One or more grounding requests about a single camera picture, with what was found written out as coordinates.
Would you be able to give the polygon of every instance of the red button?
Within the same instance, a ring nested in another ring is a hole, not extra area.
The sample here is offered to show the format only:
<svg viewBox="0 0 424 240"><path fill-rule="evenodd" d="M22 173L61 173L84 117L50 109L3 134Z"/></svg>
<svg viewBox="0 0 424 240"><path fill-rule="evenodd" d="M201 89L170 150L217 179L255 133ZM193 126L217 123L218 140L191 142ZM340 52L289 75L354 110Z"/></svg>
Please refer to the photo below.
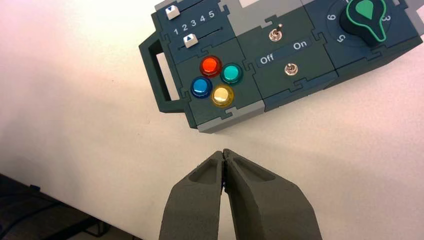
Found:
<svg viewBox="0 0 424 240"><path fill-rule="evenodd" d="M215 77L221 73L223 65L216 56L207 56L200 63L200 71L205 77Z"/></svg>

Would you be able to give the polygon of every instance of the yellow button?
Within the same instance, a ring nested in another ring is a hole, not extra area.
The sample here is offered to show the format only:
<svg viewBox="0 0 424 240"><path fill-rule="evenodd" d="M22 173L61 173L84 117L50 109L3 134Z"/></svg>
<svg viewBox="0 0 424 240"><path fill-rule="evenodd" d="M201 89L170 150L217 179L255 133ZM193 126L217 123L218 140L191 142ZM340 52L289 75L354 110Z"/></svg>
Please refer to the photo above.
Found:
<svg viewBox="0 0 424 240"><path fill-rule="evenodd" d="M212 102L220 107L224 108L231 103L233 103L234 100L234 91L233 89L228 85L218 85L212 92Z"/></svg>

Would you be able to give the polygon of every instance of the handle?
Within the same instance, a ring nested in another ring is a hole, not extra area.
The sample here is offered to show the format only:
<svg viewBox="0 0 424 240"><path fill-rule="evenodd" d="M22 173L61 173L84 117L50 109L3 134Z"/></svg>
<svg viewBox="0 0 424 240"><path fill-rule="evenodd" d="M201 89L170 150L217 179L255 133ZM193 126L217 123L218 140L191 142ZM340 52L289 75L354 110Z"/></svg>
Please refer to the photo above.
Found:
<svg viewBox="0 0 424 240"><path fill-rule="evenodd" d="M156 57L156 55L164 52L159 37L160 33L156 31L139 46L154 98L159 111L162 113L184 113L187 102L182 99L171 100L161 66Z"/></svg>

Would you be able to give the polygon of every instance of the rotary knob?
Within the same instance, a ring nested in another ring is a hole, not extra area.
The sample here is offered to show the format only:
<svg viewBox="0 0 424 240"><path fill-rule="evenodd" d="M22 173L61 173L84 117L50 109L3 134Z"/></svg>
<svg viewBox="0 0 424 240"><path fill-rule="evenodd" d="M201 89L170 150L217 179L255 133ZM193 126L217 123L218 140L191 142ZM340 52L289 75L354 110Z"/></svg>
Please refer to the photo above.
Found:
<svg viewBox="0 0 424 240"><path fill-rule="evenodd" d="M351 0L340 16L340 25L349 34L359 36L370 47L387 39L383 19L387 12L385 0Z"/></svg>

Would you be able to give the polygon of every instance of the white table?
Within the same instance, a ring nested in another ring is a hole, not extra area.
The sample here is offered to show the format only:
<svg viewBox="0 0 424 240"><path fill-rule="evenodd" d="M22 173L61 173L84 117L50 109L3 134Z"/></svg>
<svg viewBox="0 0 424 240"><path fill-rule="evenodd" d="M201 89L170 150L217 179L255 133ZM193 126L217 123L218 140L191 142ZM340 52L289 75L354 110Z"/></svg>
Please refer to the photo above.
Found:
<svg viewBox="0 0 424 240"><path fill-rule="evenodd" d="M154 240L172 186L230 148L296 183L325 240L424 238L424 45L202 134L156 106L138 45L158 2L0 1L1 173Z"/></svg>

